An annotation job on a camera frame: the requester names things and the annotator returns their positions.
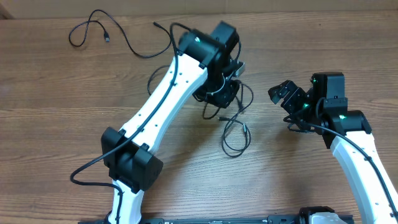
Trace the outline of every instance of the wood grain surface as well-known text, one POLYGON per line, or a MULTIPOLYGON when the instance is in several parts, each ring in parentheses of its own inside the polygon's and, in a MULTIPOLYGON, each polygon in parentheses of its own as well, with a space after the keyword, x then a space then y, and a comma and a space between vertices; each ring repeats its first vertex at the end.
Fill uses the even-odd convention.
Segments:
POLYGON ((363 11, 396 10, 398 0, 0 0, 0 12, 14 19, 85 17, 94 9, 114 16, 363 11))
MULTIPOLYGON (((288 132, 286 112, 267 94, 287 79, 307 90, 312 73, 320 71, 345 74, 349 109, 367 116, 398 187, 397 11, 116 19, 135 50, 146 54, 168 43, 152 21, 166 27, 178 21, 204 32, 229 22, 238 28, 247 63, 241 80, 254 90, 253 105, 240 116, 252 144, 237 159, 220 148, 224 123, 202 120, 203 103, 187 101, 157 153, 164 169, 145 194, 148 217, 263 217, 327 205, 360 223, 346 177, 322 138, 288 132)), ((76 223, 103 218, 111 209, 112 189, 74 185, 69 175, 101 154, 108 126, 118 129, 144 104, 149 75, 171 62, 172 51, 139 59, 103 17, 111 42, 93 24, 84 47, 73 48, 68 33, 84 20, 0 21, 0 223, 76 223)), ((78 29, 73 40, 82 35, 78 29)), ((233 103, 220 116, 236 109, 233 103)), ((243 144, 240 126, 229 141, 243 144)), ((102 163, 77 178, 110 181, 102 163)))

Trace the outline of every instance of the black joint housing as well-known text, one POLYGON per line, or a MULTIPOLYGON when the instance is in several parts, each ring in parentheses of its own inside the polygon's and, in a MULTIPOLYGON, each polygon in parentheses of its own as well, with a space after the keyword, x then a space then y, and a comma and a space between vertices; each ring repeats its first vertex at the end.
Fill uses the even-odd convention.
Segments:
MULTIPOLYGON (((311 81, 313 83, 313 102, 324 98, 318 110, 318 114, 322 116, 317 119, 313 117, 313 123, 332 129, 344 136, 349 131, 365 131, 367 134, 372 132, 361 111, 348 111, 345 78, 341 72, 314 73, 311 81)), ((317 133, 322 135, 326 147, 329 149, 335 135, 322 130, 317 130, 317 133)))
MULTIPOLYGON (((125 130, 117 132, 107 128, 101 137, 103 154, 127 140, 125 130)), ((104 158, 104 164, 109 168, 109 176, 120 180, 133 192, 147 190, 155 182, 163 168, 163 162, 148 152, 149 146, 135 145, 128 142, 122 149, 104 158)))
POLYGON ((206 82, 194 93, 199 100, 220 108, 228 107, 234 100, 239 83, 230 76, 238 69, 238 63, 230 54, 238 42, 236 28, 223 21, 210 35, 193 29, 181 36, 180 51, 199 61, 200 68, 207 68, 206 82))

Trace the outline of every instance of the black plastic part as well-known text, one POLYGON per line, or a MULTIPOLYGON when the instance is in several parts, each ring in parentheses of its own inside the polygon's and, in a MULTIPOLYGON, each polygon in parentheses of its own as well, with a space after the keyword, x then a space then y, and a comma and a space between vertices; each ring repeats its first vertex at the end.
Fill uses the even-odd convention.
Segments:
MULTIPOLYGON (((117 132, 107 128, 101 137, 103 154, 124 142, 127 139, 124 133, 124 130, 117 132)), ((146 144, 139 147, 129 142, 123 149, 106 157, 104 164, 109 168, 109 176, 120 180, 135 193, 149 189, 162 171, 163 162, 147 152, 148 148, 146 144)))
POLYGON ((327 206, 303 207, 303 208, 300 208, 300 211, 298 212, 299 218, 297 218, 295 221, 301 222, 302 219, 304 219, 305 223, 310 223, 309 217, 317 212, 334 213, 335 211, 327 206))
POLYGON ((239 42, 236 28, 221 21, 210 34, 193 29, 184 33, 179 41, 179 51, 199 61, 207 68, 206 82, 194 95, 207 103, 226 108, 234 100, 239 84, 228 77, 238 68, 230 53, 239 42))
MULTIPOLYGON (((313 88, 306 93, 294 82, 287 80, 269 89, 268 94, 275 104, 284 98, 281 107, 292 115, 293 120, 303 120, 323 126, 344 136, 348 131, 365 131, 367 134, 372 132, 362 112, 348 111, 348 99, 345 97, 345 79, 341 72, 314 73, 311 82, 313 88), (310 106, 311 109, 303 110, 307 106, 310 106)), ((301 126, 300 124, 297 126, 300 132, 310 131, 309 126, 301 126)), ((315 131, 322 135, 326 147, 329 149, 335 135, 321 129, 315 131)))
POLYGON ((139 224, 164 224, 163 218, 142 219, 139 224))
POLYGON ((295 224, 295 219, 298 215, 270 215, 268 216, 268 223, 270 224, 295 224))

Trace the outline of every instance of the black cable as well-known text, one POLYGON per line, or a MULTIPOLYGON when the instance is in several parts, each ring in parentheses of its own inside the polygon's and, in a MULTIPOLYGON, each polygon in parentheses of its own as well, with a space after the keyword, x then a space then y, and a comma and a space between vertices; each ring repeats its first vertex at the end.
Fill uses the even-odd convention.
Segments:
POLYGON ((241 43, 241 41, 239 41, 238 44, 239 44, 239 47, 238 47, 238 54, 237 54, 236 57, 235 57, 235 61, 237 61, 238 58, 239 58, 239 56, 241 55, 241 49, 242 49, 242 43, 241 43))
POLYGON ((104 30, 104 38, 105 38, 106 41, 109 41, 109 34, 108 34, 108 32, 106 31, 105 27, 102 25, 102 23, 100 23, 100 22, 98 22, 98 21, 92 21, 92 20, 91 20, 91 17, 93 16, 93 14, 94 14, 95 12, 102 12, 102 13, 104 13, 105 15, 107 15, 107 16, 119 27, 119 29, 120 29, 120 31, 122 32, 122 34, 123 34, 123 36, 124 36, 124 38, 125 38, 125 40, 126 40, 128 46, 129 46, 130 50, 133 52, 134 55, 136 55, 136 56, 138 56, 138 57, 140 57, 140 58, 152 58, 152 57, 158 56, 158 55, 160 55, 161 53, 165 52, 165 51, 170 47, 170 45, 172 44, 171 36, 170 36, 169 32, 167 31, 167 29, 165 29, 164 27, 162 27, 162 26, 161 26, 160 24, 158 24, 157 22, 154 22, 154 25, 155 25, 156 27, 158 27, 158 28, 164 30, 164 31, 167 33, 167 35, 168 35, 169 38, 170 38, 170 42, 169 42, 169 44, 167 45, 167 47, 166 47, 165 49, 161 50, 160 52, 157 52, 156 54, 152 54, 152 55, 141 55, 141 54, 137 53, 137 52, 131 47, 130 42, 129 42, 128 38, 127 38, 126 33, 124 32, 123 28, 119 25, 118 22, 116 22, 116 20, 114 20, 113 17, 112 17, 111 15, 109 15, 107 12, 105 12, 105 11, 103 11, 103 10, 101 10, 101 9, 95 9, 95 10, 90 14, 90 16, 89 16, 89 18, 88 18, 87 21, 82 22, 81 24, 75 26, 75 27, 70 31, 70 33, 69 33, 69 43, 70 43, 72 46, 74 46, 74 47, 81 47, 81 46, 86 42, 87 32, 88 32, 88 25, 89 25, 91 22, 96 22, 96 23, 98 23, 98 24, 102 27, 102 29, 104 30), (72 36, 73 31, 75 31, 75 29, 76 29, 77 27, 80 27, 80 26, 82 26, 83 24, 87 24, 87 26, 86 26, 86 31, 85 31, 85 36, 84 36, 83 41, 81 42, 81 44, 76 45, 76 44, 72 43, 71 36, 72 36))
POLYGON ((129 143, 130 141, 132 141, 143 129, 144 126, 150 121, 150 119, 156 114, 156 112, 159 110, 159 108, 162 106, 163 102, 166 100, 167 95, 169 95, 171 89, 174 86, 175 83, 175 79, 177 78, 177 73, 178 73, 178 48, 175 44, 175 40, 174 40, 174 35, 173 35, 173 26, 180 26, 183 27, 184 29, 188 29, 190 30, 188 27, 181 25, 179 23, 172 23, 170 25, 170 39, 171 42, 173 44, 173 50, 174 50, 174 57, 175 57, 175 71, 174 71, 174 76, 173 79, 170 81, 170 86, 169 88, 166 90, 164 96, 162 97, 162 99, 159 101, 159 103, 157 104, 157 106, 154 108, 154 110, 150 113, 150 115, 145 119, 145 121, 137 128, 137 131, 134 132, 134 134, 132 134, 129 138, 127 138, 127 140, 125 140, 123 143, 121 143, 119 146, 115 147, 114 149, 110 150, 109 152, 107 152, 106 154, 103 154, 102 156, 97 157, 96 159, 93 159, 92 161, 86 163, 85 165, 79 167, 77 170, 73 171, 72 174, 70 175, 70 181, 72 181, 74 184, 78 184, 78 185, 89 185, 89 186, 105 186, 105 187, 112 187, 115 188, 116 190, 118 190, 118 194, 119 194, 119 204, 118 204, 118 209, 116 211, 116 223, 119 224, 119 219, 120 219, 120 209, 121 209, 121 204, 122 204, 122 199, 123 199, 123 192, 121 190, 120 187, 118 187, 117 185, 114 184, 109 184, 109 183, 99 183, 99 182, 82 182, 79 180, 75 180, 75 176, 80 173, 81 171, 87 169, 89 166, 95 164, 96 162, 112 155, 113 153, 115 153, 116 151, 122 149, 127 143, 129 143))
POLYGON ((167 67, 168 67, 168 65, 160 66, 159 68, 156 68, 156 70, 150 75, 150 77, 149 77, 149 79, 148 79, 148 83, 147 83, 147 91, 148 91, 149 96, 151 96, 151 94, 152 94, 152 93, 150 92, 150 89, 149 89, 149 86, 150 86, 151 81, 152 81, 156 76, 160 75, 159 73, 157 73, 160 69, 162 69, 162 68, 167 68, 167 67))
POLYGON ((250 143, 251 143, 251 133, 250 133, 250 130, 249 130, 248 126, 247 126, 245 123, 242 123, 242 122, 238 121, 236 118, 238 117, 238 115, 239 115, 240 113, 242 113, 244 110, 246 110, 246 109, 252 104, 253 99, 254 99, 254 93, 253 93, 253 90, 252 90, 250 87, 248 87, 246 84, 242 83, 242 82, 239 81, 239 80, 237 80, 237 82, 239 82, 239 84, 241 85, 241 100, 239 101, 239 99, 236 97, 236 100, 237 100, 238 106, 239 106, 238 112, 237 112, 234 116, 232 116, 232 118, 224 118, 224 117, 219 117, 219 118, 218 118, 220 121, 228 121, 228 122, 225 124, 224 132, 223 132, 223 135, 221 136, 221 148, 223 149, 224 153, 225 153, 227 156, 231 157, 231 158, 236 158, 236 157, 239 157, 240 155, 242 155, 243 152, 249 147, 249 145, 250 145, 250 143), (244 86, 245 86, 247 89, 249 89, 249 91, 251 92, 251 100, 250 100, 249 104, 247 104, 245 107, 243 107, 243 87, 244 87, 244 86), (243 126, 245 144, 244 144, 243 148, 241 148, 241 149, 234 149, 234 148, 231 147, 231 146, 227 143, 227 141, 226 141, 226 137, 227 137, 227 135, 228 135, 228 130, 230 129, 230 127, 232 127, 232 125, 233 125, 235 122, 237 122, 237 123, 239 123, 239 124, 242 124, 242 126, 243 126), (224 144, 225 144, 230 150, 236 151, 236 152, 238 152, 238 153, 235 154, 235 155, 232 155, 232 154, 228 153, 228 152, 225 150, 224 144))
POLYGON ((198 97, 195 94, 192 94, 193 98, 197 101, 197 102, 203 102, 203 100, 199 100, 198 97))
POLYGON ((369 156, 362 148, 360 148, 360 147, 359 147, 357 144, 355 144, 352 140, 350 140, 350 139, 347 138, 346 136, 344 136, 344 135, 342 135, 342 134, 340 134, 340 133, 338 133, 338 132, 336 132, 336 131, 334 131, 334 130, 331 130, 331 129, 329 129, 329 128, 322 127, 322 126, 319 126, 319 125, 316 125, 316 124, 307 123, 307 122, 304 122, 304 121, 302 121, 302 120, 300 120, 300 121, 298 121, 298 120, 292 120, 292 119, 290 119, 290 117, 291 117, 291 115, 288 115, 287 117, 284 118, 284 121, 285 121, 285 122, 288 122, 288 123, 300 124, 301 126, 309 126, 309 127, 313 127, 313 128, 317 128, 317 129, 322 129, 322 130, 324 130, 324 131, 326 131, 326 132, 328 132, 328 133, 330 133, 330 134, 334 134, 335 136, 338 136, 338 137, 344 139, 345 141, 347 141, 348 143, 350 143, 356 150, 358 150, 358 151, 364 156, 364 159, 370 163, 370 165, 372 166, 374 172, 376 173, 376 175, 377 175, 377 177, 378 177, 378 179, 379 179, 379 181, 380 181, 381 187, 383 188, 383 191, 384 191, 384 193, 385 193, 385 195, 386 195, 386 197, 387 197, 387 201, 388 201, 389 204, 390 204, 390 207, 391 207, 391 210, 392 210, 392 215, 395 216, 395 218, 396 218, 396 220, 397 220, 397 223, 398 223, 398 211, 397 211, 397 209, 396 209, 396 206, 394 205, 394 201, 392 200, 392 197, 391 197, 391 195, 390 195, 390 192, 388 191, 387 185, 386 185, 386 183, 385 183, 385 181, 384 181, 384 179, 383 179, 383 177, 382 177, 382 175, 381 175, 379 169, 377 168, 377 166, 376 166, 375 163, 373 162, 371 156, 369 156))
POLYGON ((318 114, 318 112, 319 112, 319 106, 320 106, 322 100, 325 100, 325 99, 326 99, 326 97, 321 97, 321 98, 319 98, 319 100, 318 100, 318 102, 317 102, 317 105, 316 105, 316 107, 315 107, 315 117, 316 117, 317 119, 319 119, 319 114, 318 114))
POLYGON ((217 108, 216 112, 214 112, 213 115, 211 115, 211 116, 209 116, 209 117, 205 117, 205 112, 206 112, 207 104, 208 104, 208 103, 206 102, 205 107, 204 107, 204 109, 203 109, 203 112, 202 112, 202 114, 201 114, 201 117, 202 117, 203 119, 211 119, 211 118, 214 118, 214 117, 218 114, 218 112, 220 111, 221 108, 217 108))

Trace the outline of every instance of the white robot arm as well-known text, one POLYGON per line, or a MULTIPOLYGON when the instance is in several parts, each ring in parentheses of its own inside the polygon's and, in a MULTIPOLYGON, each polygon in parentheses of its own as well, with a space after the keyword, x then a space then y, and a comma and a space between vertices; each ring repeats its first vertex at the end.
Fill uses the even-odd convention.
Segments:
MULTIPOLYGON (((366 134, 365 131, 349 131, 346 137, 372 157, 382 179, 386 183, 392 201, 395 205, 398 205, 397 192, 381 164, 374 145, 373 135, 366 134)), ((330 149, 346 174, 358 204, 362 222, 375 224, 397 223, 379 178, 371 164, 364 159, 364 156, 340 137, 336 137, 333 140, 330 149)))
MULTIPOLYGON (((365 116, 360 111, 347 110, 344 75, 315 73, 312 83, 313 88, 304 92, 287 80, 271 88, 269 95, 275 104, 284 98, 281 107, 289 113, 284 119, 291 123, 289 130, 322 135, 326 147, 331 149, 346 174, 363 223, 396 224, 397 192, 381 164, 365 116), (292 124, 298 129, 291 129, 292 124)), ((330 218, 331 212, 334 211, 307 209, 300 214, 305 217, 305 223, 342 222, 339 218, 330 218)))
MULTIPOLYGON (((126 131, 124 134, 126 138, 130 137, 137 130, 163 97, 170 85, 170 81, 173 79, 174 63, 175 60, 173 60, 165 77, 144 106, 121 128, 126 131)), ((147 144, 149 146, 147 151, 152 155, 159 149, 159 144, 178 111, 188 98, 207 80, 207 68, 200 68, 197 60, 184 54, 178 56, 178 63, 180 66, 178 66, 178 77, 175 80, 175 86, 160 107, 159 112, 145 126, 145 130, 132 140, 137 146, 147 144)), ((130 187, 120 180, 113 180, 113 184, 122 188, 124 192, 120 211, 120 223, 138 224, 141 220, 141 202, 144 191, 140 190, 134 193, 130 187)), ((108 217, 108 221, 112 224, 116 224, 116 211, 119 205, 118 193, 115 189, 113 209, 108 217)))

